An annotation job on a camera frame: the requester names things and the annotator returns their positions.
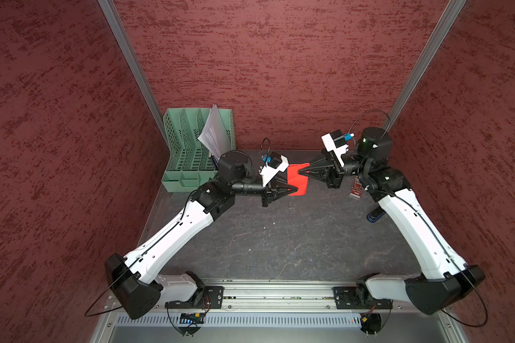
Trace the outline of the red square paper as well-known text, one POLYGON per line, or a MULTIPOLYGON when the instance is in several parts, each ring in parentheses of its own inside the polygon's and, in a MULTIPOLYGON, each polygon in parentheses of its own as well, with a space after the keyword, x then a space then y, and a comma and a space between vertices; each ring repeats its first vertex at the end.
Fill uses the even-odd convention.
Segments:
POLYGON ((299 171, 309 166, 309 163, 291 164, 288 166, 288 183, 290 186, 297 188, 297 191, 290 194, 290 197, 299 197, 306 194, 308 188, 308 177, 300 175, 299 171))

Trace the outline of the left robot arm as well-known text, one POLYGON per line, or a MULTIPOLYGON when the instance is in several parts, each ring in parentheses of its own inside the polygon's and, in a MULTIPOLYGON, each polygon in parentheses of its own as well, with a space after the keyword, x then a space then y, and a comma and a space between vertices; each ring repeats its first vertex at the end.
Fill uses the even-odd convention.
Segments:
POLYGON ((219 159, 214 178, 191 192, 183 209, 161 230, 125 256, 113 254, 105 263, 110 290, 130 319, 146 315, 160 302, 203 306, 205 284, 193 272, 157 280, 163 267, 196 234, 209 227, 238 196, 260 197, 263 207, 293 194, 282 174, 288 158, 275 151, 265 155, 260 171, 243 151, 231 150, 219 159))

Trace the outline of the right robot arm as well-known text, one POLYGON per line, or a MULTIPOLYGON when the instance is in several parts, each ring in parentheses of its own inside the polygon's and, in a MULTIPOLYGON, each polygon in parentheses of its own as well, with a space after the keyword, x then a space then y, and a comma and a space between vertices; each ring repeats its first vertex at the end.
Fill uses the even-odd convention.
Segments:
POLYGON ((351 137, 340 130, 323 135, 322 157, 299 174, 330 189, 339 188, 346 177, 357 177, 399 229, 421 268, 417 276, 369 274, 358 280, 360 302, 408 302, 431 315, 475 292, 486 278, 483 270, 468 264, 451 247, 419 204, 407 178, 390 166, 392 138, 382 128, 368 127, 354 149, 349 149, 351 137))

